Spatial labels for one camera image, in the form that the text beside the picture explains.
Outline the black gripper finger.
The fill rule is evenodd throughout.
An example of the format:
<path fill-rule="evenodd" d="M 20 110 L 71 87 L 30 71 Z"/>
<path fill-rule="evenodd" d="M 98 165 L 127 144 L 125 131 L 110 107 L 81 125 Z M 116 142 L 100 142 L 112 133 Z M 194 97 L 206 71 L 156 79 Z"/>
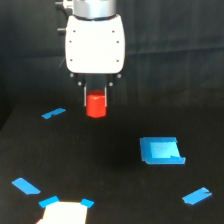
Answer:
<path fill-rule="evenodd" d="M 108 106 L 108 85 L 106 84 L 104 87 L 104 95 L 105 95 L 105 107 Z"/>
<path fill-rule="evenodd" d="M 84 106 L 87 106 L 87 83 L 84 84 L 83 92 L 84 92 Z"/>

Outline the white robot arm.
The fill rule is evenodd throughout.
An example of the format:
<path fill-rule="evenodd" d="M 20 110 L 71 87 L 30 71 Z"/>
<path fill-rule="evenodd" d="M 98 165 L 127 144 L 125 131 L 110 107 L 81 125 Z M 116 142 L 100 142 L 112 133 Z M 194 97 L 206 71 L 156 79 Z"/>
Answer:
<path fill-rule="evenodd" d="M 125 32 L 116 0 L 59 0 L 55 7 L 71 10 L 65 28 L 65 62 L 71 74 L 116 75 L 125 61 Z"/>

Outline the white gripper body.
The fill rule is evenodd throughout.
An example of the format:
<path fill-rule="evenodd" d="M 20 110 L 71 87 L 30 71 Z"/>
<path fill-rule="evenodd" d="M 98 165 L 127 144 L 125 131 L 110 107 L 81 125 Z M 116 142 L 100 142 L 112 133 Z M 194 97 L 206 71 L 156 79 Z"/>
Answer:
<path fill-rule="evenodd" d="M 65 61 L 71 74 L 115 75 L 125 61 L 125 33 L 121 16 L 106 20 L 81 20 L 74 15 L 65 34 Z"/>

